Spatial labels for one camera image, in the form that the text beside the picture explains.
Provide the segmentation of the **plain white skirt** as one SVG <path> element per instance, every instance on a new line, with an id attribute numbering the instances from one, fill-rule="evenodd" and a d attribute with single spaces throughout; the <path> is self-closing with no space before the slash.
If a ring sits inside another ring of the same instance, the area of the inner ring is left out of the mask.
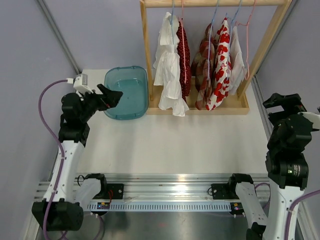
<path id="1" fill-rule="evenodd" d="M 235 95 L 247 73 L 247 69 L 245 68 L 243 61 L 242 49 L 239 43 L 238 29 L 236 26 L 232 28 L 231 32 L 230 62 L 231 74 L 229 77 L 229 94 Z"/>

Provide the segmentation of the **white red poppy skirt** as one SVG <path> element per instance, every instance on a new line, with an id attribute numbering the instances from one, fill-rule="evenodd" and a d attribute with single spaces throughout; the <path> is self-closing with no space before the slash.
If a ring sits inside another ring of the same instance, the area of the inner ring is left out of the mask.
<path id="1" fill-rule="evenodd" d="M 230 28 L 228 18 L 225 17 L 217 30 L 213 45 L 215 50 L 214 72 L 213 72 L 213 91 L 205 107 L 212 111 L 220 106 L 223 100 L 229 95 L 230 74 L 232 65 L 230 60 Z"/>

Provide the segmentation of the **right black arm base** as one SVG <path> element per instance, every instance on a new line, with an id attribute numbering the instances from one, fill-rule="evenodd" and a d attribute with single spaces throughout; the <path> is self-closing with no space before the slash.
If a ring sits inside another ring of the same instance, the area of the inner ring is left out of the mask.
<path id="1" fill-rule="evenodd" d="M 211 184 L 212 198 L 214 200 L 239 200 L 236 192 L 232 190 L 228 183 Z"/>

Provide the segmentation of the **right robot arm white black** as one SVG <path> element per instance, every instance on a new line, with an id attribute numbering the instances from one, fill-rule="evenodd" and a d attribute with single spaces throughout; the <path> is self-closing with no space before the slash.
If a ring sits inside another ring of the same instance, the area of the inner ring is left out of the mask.
<path id="1" fill-rule="evenodd" d="M 318 190 L 305 194 L 309 167 L 303 155 L 320 129 L 319 114 L 308 112 L 299 94 L 274 93 L 263 102 L 266 109 L 281 106 L 282 111 L 269 113 L 273 130 L 267 143 L 265 166 L 269 178 L 270 202 L 265 214 L 249 174 L 234 173 L 228 180 L 227 193 L 239 198 L 247 219 L 248 240 L 295 239 L 299 203 Z"/>

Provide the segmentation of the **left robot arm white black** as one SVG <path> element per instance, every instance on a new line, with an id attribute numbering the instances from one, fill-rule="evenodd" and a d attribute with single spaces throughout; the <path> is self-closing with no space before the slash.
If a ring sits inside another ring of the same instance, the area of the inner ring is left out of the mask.
<path id="1" fill-rule="evenodd" d="M 31 212 L 46 236 L 51 231 L 78 231 L 84 210 L 94 198 L 109 199 L 113 191 L 102 173 L 87 174 L 77 193 L 73 193 L 77 165 L 90 132 L 89 119 L 97 112 L 115 108 L 123 92 L 110 90 L 103 84 L 95 91 L 68 93 L 61 99 L 60 130 L 55 140 L 58 154 L 49 187 L 42 201 L 34 202 Z"/>

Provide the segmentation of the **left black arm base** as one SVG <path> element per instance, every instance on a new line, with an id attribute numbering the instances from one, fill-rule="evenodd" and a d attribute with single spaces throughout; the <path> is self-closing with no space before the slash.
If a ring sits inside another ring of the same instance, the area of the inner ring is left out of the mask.
<path id="1" fill-rule="evenodd" d="M 109 200 L 122 200 L 124 197 L 124 184 L 123 183 L 107 183 L 103 186 L 100 193 L 97 195 L 98 199 Z"/>

